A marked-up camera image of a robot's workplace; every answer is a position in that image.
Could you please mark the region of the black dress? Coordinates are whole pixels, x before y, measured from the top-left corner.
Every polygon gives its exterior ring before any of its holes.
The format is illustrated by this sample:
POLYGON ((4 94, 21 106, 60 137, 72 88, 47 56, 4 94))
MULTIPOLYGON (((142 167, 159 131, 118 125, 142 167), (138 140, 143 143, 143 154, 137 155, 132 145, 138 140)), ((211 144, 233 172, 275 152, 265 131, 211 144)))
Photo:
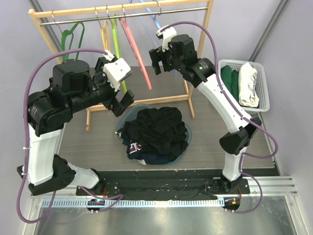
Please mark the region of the black dress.
POLYGON ((173 141, 168 138, 142 138, 139 140, 128 140, 137 142, 142 146, 143 152, 159 155, 168 155, 170 163, 175 161, 188 147, 186 139, 173 141))

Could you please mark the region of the pink hanger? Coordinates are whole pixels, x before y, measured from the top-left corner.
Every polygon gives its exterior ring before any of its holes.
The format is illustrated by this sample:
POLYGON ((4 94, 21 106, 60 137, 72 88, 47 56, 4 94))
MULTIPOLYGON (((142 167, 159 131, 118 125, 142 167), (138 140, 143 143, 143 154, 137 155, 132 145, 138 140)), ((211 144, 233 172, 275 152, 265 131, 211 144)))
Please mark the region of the pink hanger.
POLYGON ((152 85, 151 85, 148 73, 146 71, 144 62, 142 60, 142 57, 141 57, 140 51, 139 51, 139 49, 137 47, 136 41, 134 39, 134 36, 133 36, 133 34, 132 34, 132 32, 131 32, 128 24, 127 24, 127 21, 126 21, 125 18, 120 18, 119 22, 120 22, 120 24, 121 24, 121 26, 123 28, 125 36, 127 37, 127 40, 128 40, 128 42, 130 44, 130 47, 131 47, 131 49, 133 51, 133 54, 134 54, 134 56, 135 56, 135 58, 136 58, 136 60, 138 62, 138 65, 139 65, 139 67, 141 69, 141 72, 142 72, 142 74, 143 74, 143 76, 145 78, 145 81, 146 81, 146 84, 148 86, 148 89, 151 90, 152 89, 152 85))

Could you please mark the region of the yellow plastic hanger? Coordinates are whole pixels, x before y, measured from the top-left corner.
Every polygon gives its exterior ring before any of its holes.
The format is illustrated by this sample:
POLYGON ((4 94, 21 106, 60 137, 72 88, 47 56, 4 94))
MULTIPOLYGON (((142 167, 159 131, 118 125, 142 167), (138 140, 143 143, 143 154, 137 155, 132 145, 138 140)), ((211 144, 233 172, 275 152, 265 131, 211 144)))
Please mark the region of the yellow plastic hanger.
POLYGON ((104 50, 111 51, 110 26, 108 20, 104 20, 104 23, 101 27, 101 36, 104 50))

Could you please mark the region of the neon yellow hanger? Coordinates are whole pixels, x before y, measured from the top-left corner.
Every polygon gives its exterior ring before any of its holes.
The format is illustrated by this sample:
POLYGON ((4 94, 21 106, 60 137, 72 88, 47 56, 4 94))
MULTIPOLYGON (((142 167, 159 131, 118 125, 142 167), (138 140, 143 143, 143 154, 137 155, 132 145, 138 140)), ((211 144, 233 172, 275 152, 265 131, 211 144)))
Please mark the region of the neon yellow hanger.
POLYGON ((117 20, 112 19, 112 34, 113 34, 113 44, 115 49, 115 54, 117 58, 120 58, 120 45, 119 45, 119 38, 118 38, 118 27, 117 27, 117 20))

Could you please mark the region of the navy tank top maroon trim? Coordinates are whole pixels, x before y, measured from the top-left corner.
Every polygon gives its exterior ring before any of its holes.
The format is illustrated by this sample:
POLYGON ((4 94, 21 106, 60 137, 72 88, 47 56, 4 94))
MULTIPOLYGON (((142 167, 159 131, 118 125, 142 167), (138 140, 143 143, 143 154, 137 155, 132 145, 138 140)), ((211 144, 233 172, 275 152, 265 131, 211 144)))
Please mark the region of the navy tank top maroon trim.
POLYGON ((137 142, 123 140, 122 144, 127 147, 127 158, 137 160, 142 165, 165 165, 170 163, 168 155, 143 152, 142 146, 137 142))

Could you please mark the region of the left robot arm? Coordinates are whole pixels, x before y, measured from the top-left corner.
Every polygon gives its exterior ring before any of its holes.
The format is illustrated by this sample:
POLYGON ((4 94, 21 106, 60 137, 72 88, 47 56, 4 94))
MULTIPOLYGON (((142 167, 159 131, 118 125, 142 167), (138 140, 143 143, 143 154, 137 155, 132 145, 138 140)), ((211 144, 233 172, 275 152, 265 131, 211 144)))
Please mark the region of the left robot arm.
POLYGON ((33 195, 61 190, 69 185, 87 188, 100 195, 105 180, 95 169, 74 166, 59 156, 65 125, 73 115, 88 107, 103 104, 116 117, 134 101, 127 91, 116 98, 120 83, 132 73, 122 58, 100 57, 95 73, 82 60, 68 59, 53 67, 49 87, 29 95, 27 127, 29 130, 28 188, 33 195))

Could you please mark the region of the black tank top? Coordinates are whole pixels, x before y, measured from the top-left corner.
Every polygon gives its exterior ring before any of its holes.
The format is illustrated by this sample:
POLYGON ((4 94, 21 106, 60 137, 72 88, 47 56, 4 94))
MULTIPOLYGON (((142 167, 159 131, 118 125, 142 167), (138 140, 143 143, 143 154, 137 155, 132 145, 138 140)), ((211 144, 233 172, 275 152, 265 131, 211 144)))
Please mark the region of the black tank top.
POLYGON ((140 110, 134 120, 125 122, 119 130, 121 138, 127 140, 168 138, 182 141, 186 139, 186 132, 181 111, 175 107, 140 110))

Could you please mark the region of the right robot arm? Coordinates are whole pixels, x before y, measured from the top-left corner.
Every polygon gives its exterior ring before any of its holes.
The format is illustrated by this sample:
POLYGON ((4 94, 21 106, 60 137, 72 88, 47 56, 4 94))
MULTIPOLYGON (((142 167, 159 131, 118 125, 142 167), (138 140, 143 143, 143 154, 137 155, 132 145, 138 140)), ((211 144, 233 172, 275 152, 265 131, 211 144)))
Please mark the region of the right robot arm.
POLYGON ((193 39, 187 34, 157 33, 162 45, 149 51, 156 74, 161 71, 177 70, 197 88, 214 106, 226 124, 228 132, 219 140, 225 152, 224 167, 220 179, 220 190, 233 193, 242 180, 240 167, 241 155, 246 151, 257 128, 250 124, 251 115, 242 111, 238 114, 239 104, 225 89, 216 75, 215 66, 207 58, 199 58, 193 39))

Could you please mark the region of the green plastic hanger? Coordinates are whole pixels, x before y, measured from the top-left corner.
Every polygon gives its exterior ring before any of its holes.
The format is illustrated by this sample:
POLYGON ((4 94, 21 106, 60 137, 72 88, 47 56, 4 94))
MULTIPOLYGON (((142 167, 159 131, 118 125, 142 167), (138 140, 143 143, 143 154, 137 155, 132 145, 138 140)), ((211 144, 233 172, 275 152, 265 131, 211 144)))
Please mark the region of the green plastic hanger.
POLYGON ((70 30, 66 29, 66 30, 64 30, 61 33, 61 48, 62 48, 62 51, 71 50, 71 47, 72 47, 72 44, 73 44, 73 41, 74 41, 74 37, 75 37, 74 36, 74 32, 75 32, 76 28, 79 25, 82 27, 82 30, 81 30, 81 34, 80 34, 80 37, 79 37, 78 47, 77 48, 81 48, 81 45, 82 45, 82 42, 83 42, 83 38, 84 38, 84 34, 85 34, 85 25, 82 22, 75 23, 70 30))

